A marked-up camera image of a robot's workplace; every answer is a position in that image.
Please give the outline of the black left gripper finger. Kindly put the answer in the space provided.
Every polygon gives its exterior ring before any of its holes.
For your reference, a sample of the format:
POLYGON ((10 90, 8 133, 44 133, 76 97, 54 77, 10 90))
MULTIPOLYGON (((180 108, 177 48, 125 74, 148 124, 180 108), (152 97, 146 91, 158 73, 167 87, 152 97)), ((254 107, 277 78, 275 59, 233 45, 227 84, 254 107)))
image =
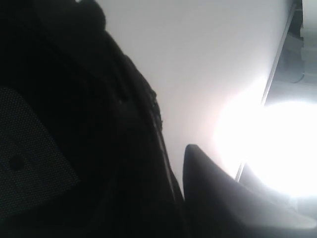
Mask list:
POLYGON ((183 191, 195 238, 315 238, 317 222, 235 181, 197 145, 186 146, 183 191))

